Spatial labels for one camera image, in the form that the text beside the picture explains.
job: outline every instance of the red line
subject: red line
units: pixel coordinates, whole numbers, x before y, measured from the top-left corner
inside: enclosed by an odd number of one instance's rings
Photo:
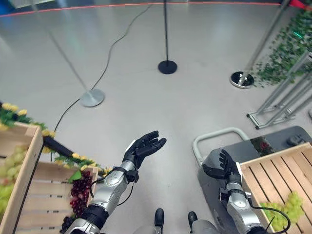
[[[140,6],[140,5],[162,5],[162,2],[146,2],[146,3],[121,3],[121,4],[107,4],[107,5],[92,5],[92,6],[72,6],[72,7],[60,7],[39,10],[39,12],[48,12],[48,11],[60,11],[60,10],[71,10],[71,9],[83,9],[83,8],[96,8],[96,7],[114,7],[114,6]],[[168,4],[246,4],[246,5],[280,5],[279,3],[270,3],[270,2],[232,2],[232,1],[192,1],[192,2],[168,2]],[[18,15],[27,15],[32,14],[34,11],[18,12],[11,13],[6,15],[1,15],[1,17],[8,16],[18,16]]]

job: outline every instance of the black stanchion base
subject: black stanchion base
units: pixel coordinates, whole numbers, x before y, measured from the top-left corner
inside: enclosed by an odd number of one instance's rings
[[[240,78],[243,76],[243,72],[235,72],[231,75],[230,82],[235,87],[241,88],[241,89],[249,89],[254,84],[254,78],[252,75],[248,74],[247,79],[244,80],[242,84],[239,84]]]
[[[172,74],[176,72],[177,64],[170,60],[165,60],[158,65],[158,70],[163,74]]]

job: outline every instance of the black cable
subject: black cable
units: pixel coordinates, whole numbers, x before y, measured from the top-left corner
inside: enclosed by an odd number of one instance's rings
[[[257,207],[257,206],[253,206],[253,202],[252,202],[251,198],[248,198],[248,202],[250,204],[250,207],[252,207],[254,209],[275,211],[275,212],[280,213],[281,215],[283,215],[287,219],[287,227],[286,228],[284,228],[283,230],[281,230],[279,232],[269,233],[269,234],[282,234],[282,233],[285,233],[291,227],[291,221],[290,221],[290,219],[288,218],[288,216],[284,212],[282,212],[282,211],[280,211],[278,209],[270,208],[270,207]]]
[[[113,171],[113,170],[111,170],[105,177],[103,177],[103,178],[101,178],[101,179],[97,179],[97,180],[95,180],[95,181],[93,181],[93,182],[91,183],[89,190],[90,190],[90,195],[91,195],[92,198],[94,197],[93,192],[92,192],[92,186],[93,186],[94,184],[96,184],[96,183],[99,183],[99,182],[103,181],[112,171]]]
[[[126,30],[126,32],[124,33],[124,35],[119,38],[118,40],[116,40],[112,45],[111,45],[111,48],[109,49],[109,52],[108,52],[108,58],[107,58],[107,62],[106,62],[106,67],[102,73],[102,75],[99,77],[99,79],[96,81],[96,83],[93,85],[92,89],[95,88],[95,86],[99,83],[99,81],[103,78],[103,75],[105,74],[107,68],[108,68],[108,64],[111,60],[111,54],[112,54],[112,50],[113,50],[113,47],[119,42],[121,41],[124,37],[126,37],[130,31],[130,28],[132,26],[132,24],[136,21],[137,18],[139,18],[141,15],[143,15],[145,12],[147,12],[148,9],[150,9],[152,7],[153,4],[150,4],[144,11],[142,11],[140,14],[138,14],[136,17],[134,17],[134,19],[130,22],[130,24],[128,25],[128,28]]]
[[[265,229],[265,231],[268,230],[269,226],[271,225],[271,223],[273,222],[274,219],[275,219],[275,216],[271,219],[271,221],[269,222],[269,224],[268,224],[267,228]]]
[[[104,71],[102,72],[101,76],[99,77],[99,79],[95,82],[95,84],[93,85],[93,87],[91,89],[94,89],[96,87],[96,85],[101,81],[101,79],[103,78],[104,74],[106,73],[107,69],[108,69],[108,65],[110,63],[110,60],[111,60],[111,55],[112,55],[112,51],[113,51],[113,47],[119,42],[121,41],[122,39],[124,39],[129,31],[130,31],[130,28],[132,26],[132,24],[136,21],[136,19],[138,17],[140,17],[141,15],[143,15],[148,9],[150,9],[152,7],[153,4],[150,4],[144,11],[142,11],[140,14],[138,14],[136,17],[134,17],[134,19],[130,22],[130,24],[128,25],[127,29],[126,29],[126,32],[124,33],[124,35],[122,37],[120,37],[119,39],[117,39],[110,47],[109,49],[109,52],[108,52],[108,56],[107,56],[107,62],[106,62],[106,66],[105,66],[105,69]],[[57,130],[60,122],[62,121],[63,117],[65,116],[65,114],[79,101],[80,99],[77,99],[76,101],[74,101],[65,111],[64,113],[61,115],[61,117],[59,118],[58,120],[58,123],[56,124],[55,128],[54,128],[54,132]]]
[[[126,200],[124,200],[122,203],[118,204],[117,206],[121,206],[123,203],[125,203],[125,202],[131,197],[134,184],[135,184],[135,183],[133,182],[133,183],[132,183],[132,188],[131,188],[130,194],[129,194],[129,196],[126,198]]]

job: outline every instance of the green light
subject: green light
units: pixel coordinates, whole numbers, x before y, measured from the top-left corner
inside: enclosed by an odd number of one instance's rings
[[[300,37],[300,38],[303,38],[303,36],[301,36],[299,33],[297,32],[293,32],[296,36]]]

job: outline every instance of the metal stand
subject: metal stand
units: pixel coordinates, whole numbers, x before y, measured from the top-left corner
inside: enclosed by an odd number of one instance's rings
[[[273,124],[282,123],[293,119],[295,114],[308,104],[312,103],[312,95],[303,101],[296,109],[291,111],[289,108],[299,101],[308,91],[312,90],[312,73],[309,72],[274,106],[271,104],[287,88],[293,79],[293,73],[296,72],[304,63],[312,61],[312,53],[305,52],[298,62],[288,71],[286,79],[274,90],[264,104],[253,113],[247,114],[247,117],[254,123],[256,129],[265,128]],[[267,112],[278,110],[266,123],[261,123],[257,116]]]
[[[250,71],[254,65],[254,62],[256,61],[256,59],[258,58],[260,52],[262,51],[265,43],[267,42],[268,38],[270,37],[272,30],[274,29],[276,23],[279,21],[282,13],[284,12],[284,10],[286,9],[286,7],[288,6],[289,2],[291,0],[284,0],[282,2],[282,4],[280,5],[280,7],[278,8],[276,14],[274,15],[274,18],[270,24],[270,26],[268,27],[267,31],[265,32],[265,34],[263,35],[260,43],[258,44],[255,52],[253,53],[253,56],[251,57],[250,61],[248,62],[248,64],[246,65],[246,68],[244,70],[244,72],[235,72],[231,75],[230,77],[230,83],[232,85],[234,85],[235,87],[241,88],[241,89],[249,89],[252,87],[252,85],[254,84],[254,78],[252,75],[250,75]]]
[[[164,0],[164,18],[165,18],[165,41],[166,41],[166,60],[160,62],[158,70],[163,74],[172,74],[177,70],[177,64],[168,58],[168,26],[167,26],[167,0]]]
[[[75,77],[77,78],[77,80],[80,82],[80,84],[85,89],[86,92],[80,98],[81,105],[83,105],[85,107],[94,107],[94,106],[97,106],[100,103],[102,103],[104,101],[104,98],[105,98],[104,93],[101,90],[99,90],[99,89],[91,89],[91,90],[89,90],[87,88],[86,84],[83,82],[82,78],[80,77],[80,75],[76,71],[75,67],[73,66],[71,61],[68,59],[67,55],[65,54],[65,52],[63,51],[63,49],[59,45],[59,43],[56,40],[56,38],[53,36],[51,30],[44,23],[43,19],[41,18],[41,15],[39,14],[38,8],[34,4],[33,0],[30,0],[30,4],[31,4],[31,6],[33,8],[33,11],[35,12],[35,14],[36,14],[36,16],[38,18],[38,21],[40,22],[41,26],[47,32],[49,38],[51,39],[51,41],[56,46],[56,48],[58,49],[60,54],[63,56],[64,60],[67,62],[67,64],[71,68],[71,70],[74,73]]]
[[[219,131],[215,131],[215,132],[212,132],[212,133],[207,133],[207,134],[204,134],[204,135],[196,137],[195,140],[192,143],[192,148],[193,148],[193,152],[194,152],[196,161],[197,161],[199,166],[201,166],[201,164],[203,163],[204,158],[200,154],[200,151],[199,151],[199,148],[198,148],[198,143],[200,141],[202,141],[202,140],[210,139],[210,138],[217,137],[217,136],[220,136],[220,135],[224,135],[224,134],[227,134],[227,133],[236,133],[237,135],[240,136],[240,138],[242,140],[249,140],[249,137],[246,135],[246,133],[244,133],[239,128],[235,128],[235,127],[224,128],[224,129],[221,129]]]

